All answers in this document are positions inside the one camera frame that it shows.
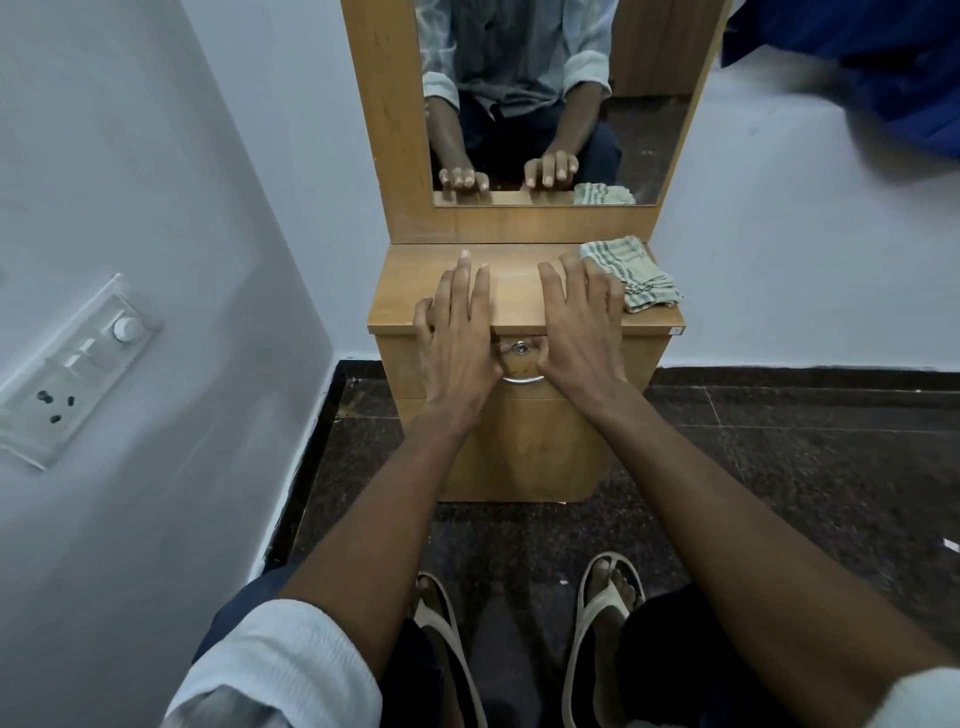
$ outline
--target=mirror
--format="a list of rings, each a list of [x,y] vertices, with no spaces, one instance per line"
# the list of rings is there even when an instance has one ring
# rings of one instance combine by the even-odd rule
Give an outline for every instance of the mirror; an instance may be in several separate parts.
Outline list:
[[[437,205],[655,205],[724,0],[412,0]]]

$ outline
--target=wooden tabletop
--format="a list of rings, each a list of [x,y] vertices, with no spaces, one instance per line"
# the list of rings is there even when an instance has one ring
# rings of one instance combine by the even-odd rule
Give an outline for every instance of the wooden tabletop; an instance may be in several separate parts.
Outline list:
[[[560,256],[578,249],[576,243],[391,245],[373,296],[367,329],[374,334],[413,333],[417,301],[433,296],[441,274],[456,265],[462,250],[469,250],[474,275],[481,266],[490,266],[494,332],[546,333],[537,264],[552,263],[562,275]],[[680,309],[665,305],[623,318],[625,336],[677,334],[685,326]]]

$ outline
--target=wooden cabinet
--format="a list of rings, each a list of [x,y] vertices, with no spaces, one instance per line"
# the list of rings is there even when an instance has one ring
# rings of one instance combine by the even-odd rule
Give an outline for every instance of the wooden cabinet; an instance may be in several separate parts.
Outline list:
[[[559,257],[576,245],[393,245],[387,252],[368,329],[376,336],[400,420],[407,425],[423,407],[425,391],[413,332],[414,305],[433,294],[444,270],[463,248],[474,270],[491,267],[493,332],[515,343],[545,333],[537,263],[561,270]],[[643,389],[670,336],[682,333],[677,308],[656,306],[624,319],[628,379]],[[507,353],[505,376],[535,377],[536,351]],[[480,425],[461,449],[441,494],[443,500],[563,501],[590,496],[610,463],[603,439],[545,380],[500,382]]]

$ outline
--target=wooden mirror frame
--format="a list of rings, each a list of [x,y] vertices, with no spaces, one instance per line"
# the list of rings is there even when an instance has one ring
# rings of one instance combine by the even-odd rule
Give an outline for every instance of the wooden mirror frame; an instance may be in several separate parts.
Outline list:
[[[690,99],[657,203],[558,206],[550,193],[492,192],[480,201],[434,203],[413,0],[342,0],[350,52],[392,243],[580,243],[649,240],[673,177],[732,0],[717,4],[716,31]],[[498,205],[511,202],[516,206]]]

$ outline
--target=checkered towel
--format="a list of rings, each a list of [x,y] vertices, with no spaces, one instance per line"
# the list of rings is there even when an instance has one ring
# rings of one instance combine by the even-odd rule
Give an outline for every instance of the checkered towel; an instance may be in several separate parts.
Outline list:
[[[630,190],[619,184],[581,182],[573,188],[574,205],[636,205]]]
[[[633,235],[584,243],[580,246],[580,257],[587,256],[623,281],[624,308],[628,313],[637,313],[657,303],[676,305],[683,298],[673,278],[657,267]]]

